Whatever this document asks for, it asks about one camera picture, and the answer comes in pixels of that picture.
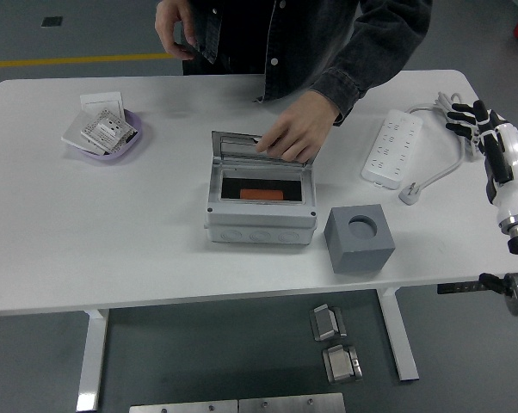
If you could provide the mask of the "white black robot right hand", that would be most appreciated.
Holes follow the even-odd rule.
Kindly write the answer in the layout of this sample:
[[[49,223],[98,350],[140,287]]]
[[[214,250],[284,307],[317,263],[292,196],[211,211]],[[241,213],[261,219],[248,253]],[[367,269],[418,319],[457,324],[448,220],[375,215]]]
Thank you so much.
[[[447,117],[446,128],[484,156],[487,198],[501,231],[510,232],[518,225],[518,129],[480,100],[452,104]]]

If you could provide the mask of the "person's right hand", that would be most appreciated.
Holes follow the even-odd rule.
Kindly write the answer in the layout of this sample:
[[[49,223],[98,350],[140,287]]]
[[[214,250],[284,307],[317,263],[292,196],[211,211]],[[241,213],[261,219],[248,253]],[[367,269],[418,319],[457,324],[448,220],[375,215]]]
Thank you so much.
[[[175,25],[182,24],[184,39],[189,46],[175,40]],[[194,19],[189,2],[186,0],[163,0],[157,4],[155,29],[163,49],[181,61],[194,59],[195,45]]]

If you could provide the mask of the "person's left hand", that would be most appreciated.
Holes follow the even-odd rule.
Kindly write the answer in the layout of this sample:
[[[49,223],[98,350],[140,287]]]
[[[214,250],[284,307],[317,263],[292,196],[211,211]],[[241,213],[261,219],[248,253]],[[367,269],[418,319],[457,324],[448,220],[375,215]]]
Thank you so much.
[[[308,90],[262,135],[256,151],[287,162],[305,163],[318,154],[339,115],[332,101]]]

